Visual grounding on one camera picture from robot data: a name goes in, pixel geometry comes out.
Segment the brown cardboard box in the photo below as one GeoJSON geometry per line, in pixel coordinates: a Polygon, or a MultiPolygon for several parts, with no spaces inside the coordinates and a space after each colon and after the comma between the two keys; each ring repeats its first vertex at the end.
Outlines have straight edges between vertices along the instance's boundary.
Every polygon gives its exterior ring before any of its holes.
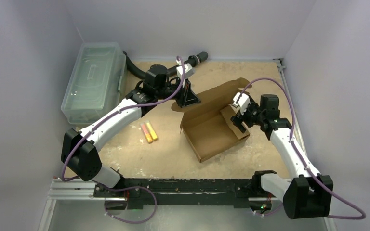
{"type": "Polygon", "coordinates": [[[248,83],[248,80],[238,78],[197,94],[201,103],[184,108],[177,103],[172,104],[173,111],[183,114],[181,132],[200,163],[242,143],[250,136],[248,131],[241,132],[231,122],[231,117],[236,114],[231,106],[233,98],[248,83]]]}

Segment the yellow marker pen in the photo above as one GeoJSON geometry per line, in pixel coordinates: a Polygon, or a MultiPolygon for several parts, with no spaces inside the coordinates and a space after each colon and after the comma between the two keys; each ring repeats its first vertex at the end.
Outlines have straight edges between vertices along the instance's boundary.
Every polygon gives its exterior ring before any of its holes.
{"type": "Polygon", "coordinates": [[[145,125],[150,133],[150,136],[152,138],[152,140],[156,141],[158,139],[158,136],[153,128],[153,126],[151,125],[150,121],[146,121],[145,122],[145,125]]]}

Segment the orange marker pen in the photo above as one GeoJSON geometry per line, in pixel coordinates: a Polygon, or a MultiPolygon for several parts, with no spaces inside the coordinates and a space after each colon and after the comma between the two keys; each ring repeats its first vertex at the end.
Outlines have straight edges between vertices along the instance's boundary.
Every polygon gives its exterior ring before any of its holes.
{"type": "Polygon", "coordinates": [[[146,139],[147,143],[152,143],[153,142],[153,138],[152,138],[152,136],[151,136],[151,134],[150,134],[150,132],[149,132],[146,124],[145,123],[141,123],[140,124],[140,127],[141,127],[141,130],[142,130],[142,132],[143,132],[143,134],[145,136],[145,139],[146,139]]]}

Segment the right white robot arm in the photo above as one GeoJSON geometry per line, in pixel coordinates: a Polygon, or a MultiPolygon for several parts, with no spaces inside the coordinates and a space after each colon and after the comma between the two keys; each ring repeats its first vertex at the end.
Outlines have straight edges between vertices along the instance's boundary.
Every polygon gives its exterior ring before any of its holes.
{"type": "Polygon", "coordinates": [[[232,106],[238,110],[231,117],[233,125],[242,133],[259,126],[281,155],[290,176],[287,181],[273,170],[256,171],[248,189],[258,196],[265,193],[275,196],[290,219],[328,216],[332,195],[327,190],[333,189],[333,181],[317,169],[312,174],[308,172],[313,164],[295,144],[289,120],[280,117],[278,96],[263,94],[257,103],[251,96],[237,93],[232,106]]]}

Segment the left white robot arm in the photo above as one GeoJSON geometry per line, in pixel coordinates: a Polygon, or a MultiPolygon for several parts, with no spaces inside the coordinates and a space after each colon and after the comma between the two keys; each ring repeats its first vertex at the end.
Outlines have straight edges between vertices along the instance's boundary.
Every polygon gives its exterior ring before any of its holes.
{"type": "Polygon", "coordinates": [[[111,196],[122,195],[122,175],[102,164],[99,151],[123,128],[145,116],[160,103],[175,100],[181,108],[200,103],[189,81],[194,72],[191,64],[182,64],[176,68],[177,76],[169,80],[165,66],[153,65],[146,72],[144,80],[109,113],[80,131],[69,129],[64,135],[61,152],[64,164],[61,179],[66,180],[65,171],[69,168],[84,181],[92,180],[104,185],[111,196]]]}

